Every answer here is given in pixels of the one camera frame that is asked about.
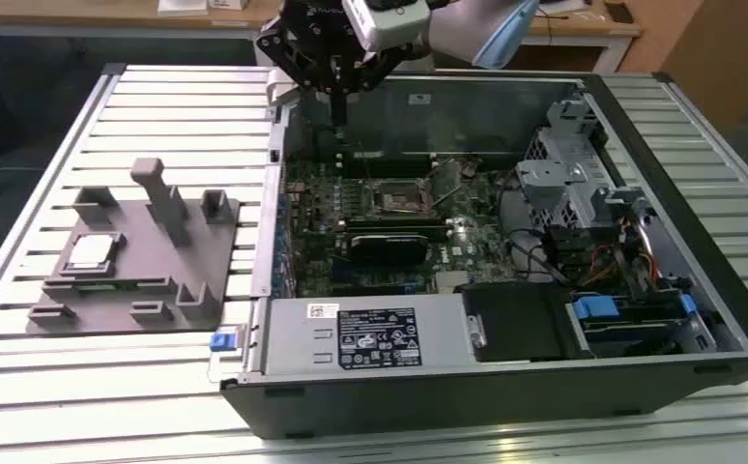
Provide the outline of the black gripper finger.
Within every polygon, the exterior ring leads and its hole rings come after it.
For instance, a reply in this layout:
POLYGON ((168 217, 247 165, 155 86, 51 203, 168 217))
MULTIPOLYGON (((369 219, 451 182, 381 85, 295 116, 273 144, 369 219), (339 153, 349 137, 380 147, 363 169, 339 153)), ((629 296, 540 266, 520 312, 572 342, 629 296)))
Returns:
POLYGON ((327 32, 316 23, 289 26, 283 18, 275 18, 260 31, 256 45, 303 89, 328 96, 332 125, 340 128, 339 81, 325 43, 327 32))
POLYGON ((348 123, 348 99, 353 94, 369 92, 395 71, 408 56, 408 47, 400 45, 376 52, 339 56, 339 126, 348 123))

